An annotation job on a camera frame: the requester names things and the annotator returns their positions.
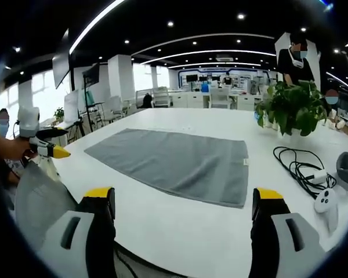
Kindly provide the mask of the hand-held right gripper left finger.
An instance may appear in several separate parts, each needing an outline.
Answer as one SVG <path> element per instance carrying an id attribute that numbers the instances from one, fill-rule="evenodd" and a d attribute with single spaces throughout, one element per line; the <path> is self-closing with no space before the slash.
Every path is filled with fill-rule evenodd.
<path id="1" fill-rule="evenodd" d="M 40 249 L 56 277 L 116 277 L 115 189 L 93 189 L 46 232 Z"/>

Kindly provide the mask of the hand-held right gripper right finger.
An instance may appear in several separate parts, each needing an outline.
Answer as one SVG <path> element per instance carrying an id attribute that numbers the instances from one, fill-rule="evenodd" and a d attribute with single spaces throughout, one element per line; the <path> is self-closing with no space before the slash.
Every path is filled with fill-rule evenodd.
<path id="1" fill-rule="evenodd" d="M 271 189 L 253 190 L 251 247 L 250 277 L 309 277 L 325 258 L 317 231 Z"/>

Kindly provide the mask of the person's left hand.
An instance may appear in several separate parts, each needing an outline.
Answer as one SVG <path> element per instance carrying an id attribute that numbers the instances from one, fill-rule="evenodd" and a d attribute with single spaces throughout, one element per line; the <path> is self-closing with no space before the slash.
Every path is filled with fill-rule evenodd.
<path id="1" fill-rule="evenodd" d="M 3 147 L 2 156 L 5 159 L 20 160 L 23 156 L 33 158 L 36 156 L 30 148 L 30 143 L 27 139 L 17 137 L 14 140 L 4 140 L 5 146 Z"/>

